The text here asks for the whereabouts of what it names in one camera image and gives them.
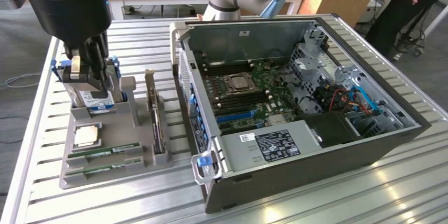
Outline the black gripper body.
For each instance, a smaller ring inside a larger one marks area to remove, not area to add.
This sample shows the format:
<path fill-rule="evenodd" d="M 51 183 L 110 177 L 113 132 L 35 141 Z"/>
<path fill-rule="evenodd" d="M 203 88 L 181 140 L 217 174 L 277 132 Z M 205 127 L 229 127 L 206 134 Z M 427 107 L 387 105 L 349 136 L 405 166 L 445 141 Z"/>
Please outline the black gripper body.
<path fill-rule="evenodd" d="M 107 0 L 30 0 L 45 31 L 67 44 L 83 44 L 111 25 Z"/>

